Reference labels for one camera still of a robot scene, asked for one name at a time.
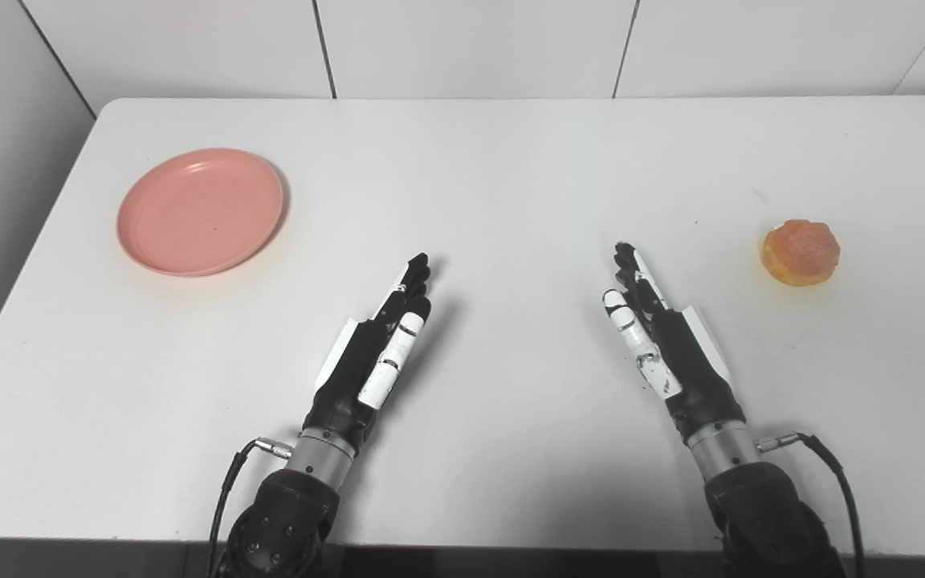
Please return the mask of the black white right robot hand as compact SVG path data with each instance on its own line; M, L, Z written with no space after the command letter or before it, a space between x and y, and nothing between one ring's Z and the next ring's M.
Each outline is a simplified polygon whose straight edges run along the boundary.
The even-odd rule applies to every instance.
M669 306L635 246L617 242L613 259L621 286L603 293L603 307L683 442L719 423L748 423L730 370L696 308Z

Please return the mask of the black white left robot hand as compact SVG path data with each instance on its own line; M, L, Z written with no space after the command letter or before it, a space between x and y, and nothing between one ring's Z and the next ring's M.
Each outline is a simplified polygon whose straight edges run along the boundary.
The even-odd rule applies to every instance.
M359 453L430 317L430 275L429 256L416 254L372 318L346 322L320 370L304 430Z

